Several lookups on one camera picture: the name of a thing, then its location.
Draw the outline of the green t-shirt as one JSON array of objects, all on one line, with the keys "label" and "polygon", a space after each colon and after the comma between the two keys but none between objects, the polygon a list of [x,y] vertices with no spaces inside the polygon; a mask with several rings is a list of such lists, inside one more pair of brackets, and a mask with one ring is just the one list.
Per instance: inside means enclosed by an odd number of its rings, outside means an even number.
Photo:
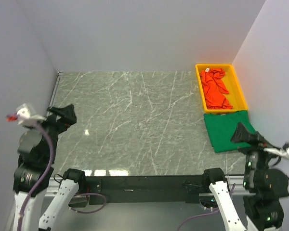
[{"label": "green t-shirt", "polygon": [[211,145],[216,153],[234,151],[238,147],[250,147],[246,142],[231,142],[239,122],[242,122],[250,132],[256,131],[249,121],[248,112],[245,110],[222,115],[204,114],[204,122]]}]

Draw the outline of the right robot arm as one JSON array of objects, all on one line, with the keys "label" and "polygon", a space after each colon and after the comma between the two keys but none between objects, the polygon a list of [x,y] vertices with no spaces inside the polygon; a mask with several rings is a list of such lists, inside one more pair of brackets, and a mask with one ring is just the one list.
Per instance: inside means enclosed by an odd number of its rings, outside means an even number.
[{"label": "right robot arm", "polygon": [[281,170],[271,168],[272,158],[286,158],[284,148],[273,146],[258,132],[251,133],[239,122],[231,142],[246,142],[248,147],[238,151],[246,156],[243,188],[250,194],[243,197],[247,225],[244,226],[233,204],[228,181],[220,168],[206,169],[204,187],[209,189],[217,203],[227,231],[278,231],[284,211],[281,198],[289,196],[289,178]]}]

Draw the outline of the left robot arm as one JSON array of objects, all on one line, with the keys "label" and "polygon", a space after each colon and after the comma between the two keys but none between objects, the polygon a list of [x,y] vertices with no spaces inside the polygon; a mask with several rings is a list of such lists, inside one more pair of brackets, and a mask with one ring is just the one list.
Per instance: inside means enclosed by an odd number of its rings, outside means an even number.
[{"label": "left robot arm", "polygon": [[14,172],[15,231],[53,231],[63,210],[86,185],[84,171],[68,169],[53,202],[43,215],[40,213],[53,173],[58,136],[77,122],[73,104],[49,107],[47,111],[48,116],[38,115],[23,104],[7,116],[8,121],[27,128],[19,141],[18,167]]}]

